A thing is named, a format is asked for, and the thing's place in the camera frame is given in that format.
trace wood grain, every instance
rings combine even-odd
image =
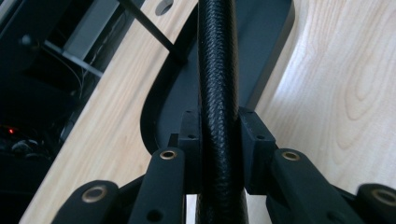
[[[292,34],[257,113],[280,147],[302,151],[332,184],[396,189],[396,2],[294,3]]]
[[[143,9],[174,41],[195,3],[175,1],[161,18],[158,1]],[[396,2],[294,4],[292,33],[256,111],[281,147],[301,150],[332,184],[350,192],[366,182],[396,188]],[[122,186],[146,171],[141,106],[166,54],[134,22],[22,223],[49,223],[83,183]],[[270,222],[264,197],[247,200],[250,223]]]
[[[175,1],[166,14],[156,16],[160,2],[145,1],[142,11],[175,41],[197,1]],[[140,114],[167,54],[133,22],[21,223],[50,223],[84,183],[105,179],[121,187],[146,172],[150,155],[140,135]]]

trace black plastic part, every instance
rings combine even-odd
[[[169,137],[169,147],[178,147],[178,133],[172,133]]]
[[[355,209],[366,223],[396,223],[396,190],[380,184],[361,185]]]
[[[247,193],[265,195],[271,175],[270,162],[276,150],[276,140],[252,110],[239,107],[241,142],[244,158],[244,179]]]
[[[134,181],[120,188],[120,204],[121,207],[133,206],[142,185],[144,175],[139,176]]]
[[[272,223],[290,224],[293,223],[293,216],[290,212],[287,202],[275,199],[273,195],[267,195],[266,206]]]
[[[293,223],[363,223],[303,153],[276,150],[272,172],[288,202]]]
[[[341,195],[341,197],[343,197],[343,199],[349,204],[349,206],[351,206],[354,210],[356,210],[354,208],[354,204],[353,204],[355,202],[356,196],[349,193],[348,191],[340,189],[336,186],[333,186],[333,187],[338,191],[338,193]]]
[[[239,49],[239,105],[253,109],[272,73],[294,21],[291,0],[236,0]],[[196,11],[183,30],[196,34]],[[141,118],[141,132],[150,153],[166,147],[171,133],[177,133],[181,115],[198,106],[197,43],[181,37],[189,45],[188,62],[182,67],[167,60],[151,88]]]
[[[185,193],[198,194],[202,190],[202,134],[198,111],[188,110],[183,114],[177,145],[186,155]]]
[[[92,189],[93,196],[97,196],[101,192],[105,195],[97,202],[84,202],[83,195],[90,189]],[[52,223],[111,223],[112,218],[110,214],[116,207],[118,197],[119,188],[113,182],[103,180],[92,181],[73,192],[58,211]]]
[[[128,223],[184,222],[184,162],[183,151],[175,147],[152,155]]]
[[[189,18],[187,19],[183,29],[181,30],[177,40],[175,42],[175,46],[178,49],[184,50],[187,52],[191,49],[191,43],[194,39],[197,32],[197,16],[198,7],[195,7]],[[178,133],[181,124],[181,116],[183,113],[189,108],[195,108],[198,106],[198,92],[195,93],[192,106],[186,107],[180,110],[180,107],[191,100],[189,95],[184,100],[178,99],[174,101],[173,108],[167,110],[166,113],[161,114],[161,120],[165,121],[166,124],[163,126],[162,123],[159,122],[159,113],[162,111],[163,103],[168,96],[168,92],[171,90],[171,87],[177,78],[177,75],[181,70],[185,70],[186,68],[194,67],[196,71],[196,57],[191,58],[189,56],[188,61],[192,63],[177,63],[171,56],[168,56],[163,64],[163,68],[158,74],[157,78],[154,81],[154,84],[151,87],[150,92],[148,93],[148,97],[143,106],[142,115],[140,118],[140,132],[142,133],[143,142],[145,143],[146,149],[150,154],[154,153],[159,148],[167,147],[169,136],[172,133]],[[185,89],[193,88],[192,86],[185,86]],[[185,95],[186,91],[180,91],[177,95]]]
[[[169,50],[171,57],[174,57],[179,63],[185,63],[187,58],[183,55],[169,39],[152,23],[152,21],[137,7],[132,0],[118,0],[123,7],[131,12],[142,25]]]

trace black cable sleeve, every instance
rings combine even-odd
[[[233,0],[198,3],[203,192],[196,223],[248,223],[237,127],[237,41]]]

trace screw hole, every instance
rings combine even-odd
[[[167,151],[162,152],[162,153],[160,154],[160,157],[161,157],[163,160],[172,160],[172,159],[175,158],[176,155],[177,155],[177,154],[176,154],[175,151],[167,150]]]
[[[151,210],[148,212],[147,220],[149,222],[159,222],[163,219],[163,214],[158,210]]]
[[[381,203],[384,203],[389,206],[396,206],[396,194],[385,190],[385,189],[373,189],[373,196],[379,200]]]
[[[282,153],[282,156],[289,161],[298,161],[300,159],[300,156],[297,153],[290,151]]]

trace cable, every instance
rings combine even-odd
[[[44,51],[46,51],[50,56],[54,57],[56,60],[58,60],[60,63],[62,63],[64,66],[66,66],[72,73],[73,75],[75,75],[76,79],[78,80],[78,84],[79,84],[79,88],[80,88],[80,92],[82,92],[82,85],[83,83],[81,82],[81,79],[79,78],[79,76],[77,75],[76,71],[73,70],[73,68],[71,68],[67,63],[64,62],[64,60],[62,60],[61,58],[59,58],[58,56],[56,56],[54,53],[50,52],[49,50],[42,48]]]
[[[110,31],[107,33],[105,38],[103,39],[102,43],[100,46],[97,47],[96,52],[92,55],[90,64],[93,64],[97,60],[102,60],[105,55],[114,55],[115,49],[113,46],[111,46],[111,42],[113,41],[115,36],[120,35],[122,32],[123,28],[125,27],[127,23],[127,15],[126,15],[126,10],[122,12],[122,14],[119,15],[119,17],[114,21],[112,24]]]
[[[61,31],[59,28],[55,28],[55,31],[56,31],[65,41],[67,41],[66,35],[64,35],[64,33],[62,33],[62,31]]]
[[[81,67],[81,77],[82,77],[81,82],[83,85],[84,85],[84,81],[85,81],[85,76],[87,76],[88,73],[89,73],[88,70]],[[81,91],[79,92],[79,99],[81,99],[83,91],[84,91],[84,89],[81,88]]]

